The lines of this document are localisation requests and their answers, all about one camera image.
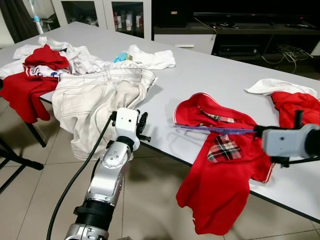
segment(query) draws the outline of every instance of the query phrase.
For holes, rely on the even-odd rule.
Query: tiled floor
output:
[[[26,168],[0,195],[0,239],[44,240],[52,211],[73,174],[82,164],[71,150],[72,135],[50,122],[37,125],[48,139],[42,148],[17,114],[0,98],[0,135],[14,150],[45,164],[43,171]],[[73,210],[87,190],[93,162],[75,182],[56,218],[52,240],[63,240],[75,220]],[[0,184],[17,169],[0,171]],[[110,226],[110,240],[320,240],[320,224],[250,196],[245,210],[225,236],[196,235],[192,212],[180,208],[176,192],[190,168],[141,147],[130,163]]]

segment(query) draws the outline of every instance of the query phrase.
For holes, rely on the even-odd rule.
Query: beige jeans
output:
[[[153,72],[141,68],[106,70],[85,75],[63,73],[52,96],[54,116],[61,128],[73,133],[74,155],[85,160],[112,111],[133,109],[154,84]],[[109,125],[92,159],[98,159],[109,140],[115,140]]]

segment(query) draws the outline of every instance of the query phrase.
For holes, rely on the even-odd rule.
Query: bottle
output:
[[[113,21],[114,21],[114,29],[118,30],[119,23],[118,23],[118,17],[117,17],[117,12],[113,12]]]
[[[141,18],[141,15],[137,15],[135,16],[135,24],[136,24],[136,27],[139,28],[140,27],[140,18]]]
[[[144,16],[143,15],[141,15],[141,17],[139,19],[139,27],[140,27],[141,31],[144,30]]]
[[[126,11],[121,10],[120,15],[121,15],[121,26],[124,30],[126,30]]]
[[[116,19],[117,19],[117,22],[118,22],[118,29],[122,29],[121,16],[117,16]]]
[[[132,30],[132,11],[128,11],[128,13],[126,14],[126,20],[125,20],[125,23],[126,23],[126,30],[127,31],[131,31]]]

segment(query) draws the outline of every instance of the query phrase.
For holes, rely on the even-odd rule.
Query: white cloth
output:
[[[147,95],[156,76],[147,69],[122,68],[100,73],[63,73],[52,96],[54,116],[61,128],[73,133],[74,155],[85,160],[95,145],[112,111],[133,109]],[[115,140],[111,125],[97,148],[97,159],[109,140]]]
[[[150,54],[141,51],[136,45],[131,45],[125,52],[132,56],[132,60],[111,62],[103,61],[99,57],[91,55],[86,46],[73,47],[67,42],[55,41],[46,36],[40,36],[38,43],[39,45],[27,44],[17,48],[13,54],[13,59],[17,61],[0,68],[0,79],[23,72],[24,68],[22,64],[26,57],[31,55],[35,49],[41,48],[45,44],[48,44],[52,50],[60,51],[60,55],[66,57],[70,64],[71,74],[73,75],[99,73],[104,70],[123,68],[161,70],[173,68],[176,65],[175,58],[170,50]]]
[[[252,87],[244,89],[251,94],[270,95],[274,92],[287,92],[290,94],[303,93],[310,94],[313,97],[317,97],[317,91],[310,87],[300,86],[287,81],[282,81],[273,78],[266,78],[257,81]]]
[[[53,77],[59,78],[63,73],[69,73],[68,69],[53,70],[48,66],[24,66],[24,72],[27,76],[42,76],[42,77]]]
[[[13,54],[13,59],[31,55],[35,49],[48,44],[52,50],[62,51],[60,54],[69,61],[71,73],[75,75],[98,73],[104,70],[105,62],[89,53],[86,46],[73,47],[70,43],[55,41],[50,37],[40,36],[39,45],[24,45]]]
[[[131,45],[125,52],[132,56],[132,61],[138,64],[140,68],[161,70],[173,68],[176,65],[174,55],[170,50],[150,54],[141,51],[136,45]]]

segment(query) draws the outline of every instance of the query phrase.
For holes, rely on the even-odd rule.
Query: black chair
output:
[[[25,167],[30,167],[36,170],[44,169],[44,165],[29,159],[18,156],[9,145],[0,137],[0,157],[5,159],[0,163],[0,170],[9,162],[13,161],[21,166],[9,177],[9,179],[0,187],[0,194],[9,186],[10,183],[22,172]]]

